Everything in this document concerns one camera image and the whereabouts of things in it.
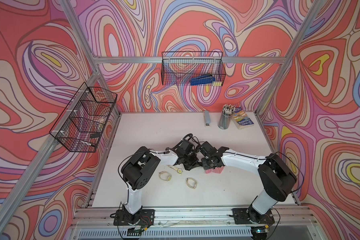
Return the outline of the pink cloth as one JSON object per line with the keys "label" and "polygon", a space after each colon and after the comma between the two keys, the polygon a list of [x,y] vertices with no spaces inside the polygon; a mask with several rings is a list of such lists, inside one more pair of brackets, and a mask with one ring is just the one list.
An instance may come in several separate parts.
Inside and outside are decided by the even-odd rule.
{"label": "pink cloth", "polygon": [[221,174],[223,170],[224,170],[224,167],[218,167],[218,168],[214,168],[214,169],[205,170],[205,173],[206,174],[211,174],[211,173]]}

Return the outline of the beige strap yellow dial watch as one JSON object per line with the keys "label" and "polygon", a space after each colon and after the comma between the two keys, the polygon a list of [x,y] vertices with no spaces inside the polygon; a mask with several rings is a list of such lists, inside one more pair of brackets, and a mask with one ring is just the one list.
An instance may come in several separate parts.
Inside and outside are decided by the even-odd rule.
{"label": "beige strap yellow dial watch", "polygon": [[175,167],[175,166],[171,166],[171,165],[168,165],[169,168],[175,170],[178,174],[182,174],[183,173],[183,169],[182,168],[178,168],[178,167]]}

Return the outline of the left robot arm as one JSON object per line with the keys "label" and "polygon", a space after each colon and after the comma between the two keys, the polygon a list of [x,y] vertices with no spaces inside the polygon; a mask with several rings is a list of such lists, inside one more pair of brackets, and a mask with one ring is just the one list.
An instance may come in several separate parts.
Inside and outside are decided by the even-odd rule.
{"label": "left robot arm", "polygon": [[149,182],[157,167],[170,166],[177,172],[200,167],[197,157],[201,142],[193,134],[187,134],[172,148],[154,151],[145,146],[128,156],[119,165],[119,176],[127,185],[128,198],[124,209],[135,215],[142,208],[141,189]]}

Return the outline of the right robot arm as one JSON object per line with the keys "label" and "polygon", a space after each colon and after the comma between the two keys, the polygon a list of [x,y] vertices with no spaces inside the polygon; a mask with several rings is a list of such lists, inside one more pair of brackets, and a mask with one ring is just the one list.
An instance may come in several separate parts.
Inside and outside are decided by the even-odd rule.
{"label": "right robot arm", "polygon": [[227,147],[216,149],[204,142],[198,147],[205,170],[219,167],[234,167],[258,174],[264,189],[251,203],[251,215],[264,216],[276,203],[284,202],[297,183],[297,177],[277,154],[268,156],[246,155]]}

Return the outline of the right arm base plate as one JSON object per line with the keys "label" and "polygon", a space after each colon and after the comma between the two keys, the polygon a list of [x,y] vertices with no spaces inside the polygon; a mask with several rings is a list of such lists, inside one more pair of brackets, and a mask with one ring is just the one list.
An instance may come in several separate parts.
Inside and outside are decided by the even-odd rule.
{"label": "right arm base plate", "polygon": [[273,225],[275,219],[271,210],[261,215],[252,208],[233,208],[229,217],[233,218],[237,225]]}

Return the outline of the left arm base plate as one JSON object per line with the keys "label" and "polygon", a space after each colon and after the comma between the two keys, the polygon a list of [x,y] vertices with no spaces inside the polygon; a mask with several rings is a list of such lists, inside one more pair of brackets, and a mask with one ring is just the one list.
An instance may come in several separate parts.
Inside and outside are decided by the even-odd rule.
{"label": "left arm base plate", "polygon": [[111,214],[110,217],[114,219],[114,226],[149,227],[154,224],[155,210],[140,209],[132,215],[127,210],[121,209]]}

